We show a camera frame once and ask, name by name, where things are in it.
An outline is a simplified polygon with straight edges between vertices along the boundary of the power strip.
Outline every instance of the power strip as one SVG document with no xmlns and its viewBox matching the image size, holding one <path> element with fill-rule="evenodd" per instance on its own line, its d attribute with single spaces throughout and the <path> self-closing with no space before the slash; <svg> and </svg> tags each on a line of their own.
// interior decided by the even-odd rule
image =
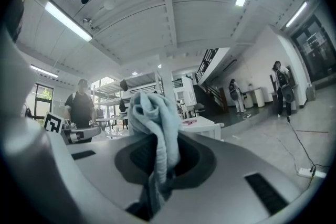
<svg viewBox="0 0 336 224">
<path fill-rule="evenodd" d="M 300 168 L 298 176 L 302 176 L 302 177 L 306 177 L 306 178 L 311 178 L 312 173 L 313 172 L 311 172 L 310 169 Z M 314 177 L 325 178 L 326 175 L 327 175 L 326 173 L 319 172 L 319 171 L 316 170 Z"/>
</svg>

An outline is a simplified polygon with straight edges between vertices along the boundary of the black cable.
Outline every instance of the black cable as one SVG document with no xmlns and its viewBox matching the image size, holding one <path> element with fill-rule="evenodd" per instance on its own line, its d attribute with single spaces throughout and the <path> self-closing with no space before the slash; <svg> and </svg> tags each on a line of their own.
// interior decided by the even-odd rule
<svg viewBox="0 0 336 224">
<path fill-rule="evenodd" d="M 308 155 L 308 153 L 307 153 L 307 151 L 306 151 L 304 145 L 301 143 L 301 140 L 299 139 L 298 135 L 296 134 L 296 131 L 294 130 L 293 126 L 290 124 L 290 118 L 289 118 L 289 117 L 287 117 L 287 121 L 288 121 L 289 125 L 291 126 L 293 132 L 295 133 L 295 136 L 296 136 L 297 140 L 300 142 L 300 144 L 301 144 L 301 146 L 302 146 L 304 152 L 306 153 L 308 159 L 311 161 L 311 163 L 313 164 L 313 167 L 314 167 L 315 164 L 314 164 L 314 162 L 312 161 L 312 159 L 309 157 L 309 155 Z"/>
<path fill-rule="evenodd" d="M 309 186 L 310 186 L 310 183 L 312 182 L 313 177 L 314 177 L 314 175 L 315 175 L 315 172 L 316 172 L 316 166 L 320 166 L 320 167 L 331 167 L 331 166 L 330 166 L 330 165 L 315 164 L 315 163 L 312 161 L 312 159 L 309 157 L 308 152 L 306 151 L 304 145 L 301 143 L 301 140 L 299 139 L 299 137 L 298 137 L 296 131 L 294 130 L 293 126 L 290 124 L 290 117 L 287 117 L 287 121 L 288 121 L 290 127 L 292 128 L 293 132 L 295 133 L 295 136 L 296 136 L 297 140 L 300 142 L 300 144 L 301 144 L 301 146 L 302 146 L 304 152 L 306 153 L 308 159 L 309 159 L 309 160 L 311 161 L 311 163 L 313 164 L 313 166 L 310 168 L 310 172 L 311 172 L 312 174 L 311 174 L 311 178 L 310 178 L 310 181 L 309 181 L 309 184 L 308 184 L 308 187 L 307 187 L 307 189 L 308 189 Z"/>
<path fill-rule="evenodd" d="M 308 184 L 307 189 L 309 188 L 310 183 L 313 181 L 313 177 L 314 177 L 314 175 L 315 175 L 315 172 L 316 172 L 316 167 L 314 168 L 314 171 L 313 171 L 313 173 L 311 174 L 311 178 L 310 178 L 310 181 L 309 181 L 309 184 Z"/>
</svg>

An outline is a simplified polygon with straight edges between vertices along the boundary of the floor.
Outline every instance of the floor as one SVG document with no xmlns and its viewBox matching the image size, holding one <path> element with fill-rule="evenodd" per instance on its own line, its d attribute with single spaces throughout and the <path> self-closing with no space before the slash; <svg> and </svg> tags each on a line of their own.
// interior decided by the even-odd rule
<svg viewBox="0 0 336 224">
<path fill-rule="evenodd" d="M 314 163 L 330 165 L 336 149 L 336 84 L 316 91 L 316 95 L 315 101 L 308 102 L 291 117 L 291 124 Z M 265 159 L 286 173 L 302 190 L 308 187 L 310 179 L 297 176 L 296 167 L 310 168 L 311 163 L 285 116 L 279 119 L 276 115 L 270 116 L 249 130 L 222 138 Z"/>
<path fill-rule="evenodd" d="M 215 123 L 221 122 L 221 123 L 224 123 L 225 126 L 231 126 L 233 124 L 244 121 L 246 119 L 246 116 L 249 115 L 249 114 L 251 116 L 255 116 L 255 115 L 265 111 L 266 109 L 268 109 L 268 107 L 270 105 L 271 104 L 266 105 L 262 108 L 254 106 L 250 109 L 246 109 L 246 112 L 244 112 L 244 113 L 237 113 L 236 107 L 234 107 L 234 108 L 230 107 L 229 108 L 229 113 L 212 116 L 212 117 L 209 117 L 208 119 L 211 120 L 211 121 L 214 121 Z"/>
</svg>

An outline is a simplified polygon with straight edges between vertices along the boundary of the doorway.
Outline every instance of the doorway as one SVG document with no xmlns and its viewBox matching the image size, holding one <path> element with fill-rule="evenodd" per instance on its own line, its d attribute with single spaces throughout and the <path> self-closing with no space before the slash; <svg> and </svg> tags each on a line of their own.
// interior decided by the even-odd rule
<svg viewBox="0 0 336 224">
<path fill-rule="evenodd" d="M 336 51 L 315 15 L 291 36 L 302 55 L 311 82 L 336 72 Z"/>
<path fill-rule="evenodd" d="M 43 124 L 47 112 L 51 112 L 53 88 L 35 84 L 26 98 L 26 104 L 32 112 L 33 119 Z"/>
</svg>

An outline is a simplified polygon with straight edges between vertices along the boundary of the man in black shirt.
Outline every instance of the man in black shirt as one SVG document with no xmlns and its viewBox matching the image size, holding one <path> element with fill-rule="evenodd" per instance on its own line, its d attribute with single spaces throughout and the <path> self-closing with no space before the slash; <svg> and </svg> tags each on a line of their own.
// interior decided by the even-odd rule
<svg viewBox="0 0 336 224">
<path fill-rule="evenodd" d="M 85 93 L 87 88 L 88 82 L 85 79 L 79 80 L 78 91 L 71 94 L 65 102 L 65 119 L 74 122 L 77 128 L 89 128 L 90 120 L 96 122 L 95 106 L 91 97 Z"/>
</svg>

